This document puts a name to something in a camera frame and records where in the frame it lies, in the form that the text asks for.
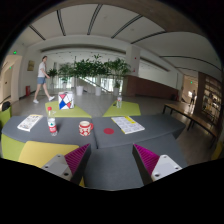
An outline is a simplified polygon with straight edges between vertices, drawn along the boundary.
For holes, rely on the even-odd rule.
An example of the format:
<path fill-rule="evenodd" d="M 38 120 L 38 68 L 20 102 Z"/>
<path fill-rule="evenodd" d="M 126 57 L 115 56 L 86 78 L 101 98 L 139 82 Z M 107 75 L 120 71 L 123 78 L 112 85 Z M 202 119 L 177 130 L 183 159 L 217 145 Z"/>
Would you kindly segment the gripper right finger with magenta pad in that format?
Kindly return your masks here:
<path fill-rule="evenodd" d="M 159 156 L 137 144 L 133 145 L 132 154 L 144 185 L 148 185 L 182 169 L 168 155 Z"/>

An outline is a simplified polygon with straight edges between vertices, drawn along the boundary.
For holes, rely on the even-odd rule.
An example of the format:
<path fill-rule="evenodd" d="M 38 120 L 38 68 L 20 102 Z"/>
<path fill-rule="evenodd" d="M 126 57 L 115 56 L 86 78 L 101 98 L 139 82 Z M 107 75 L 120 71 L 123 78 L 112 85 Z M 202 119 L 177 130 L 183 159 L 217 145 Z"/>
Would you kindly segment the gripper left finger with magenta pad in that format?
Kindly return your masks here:
<path fill-rule="evenodd" d="M 90 155 L 91 145 L 86 144 L 66 155 L 56 154 L 42 169 L 79 185 Z"/>

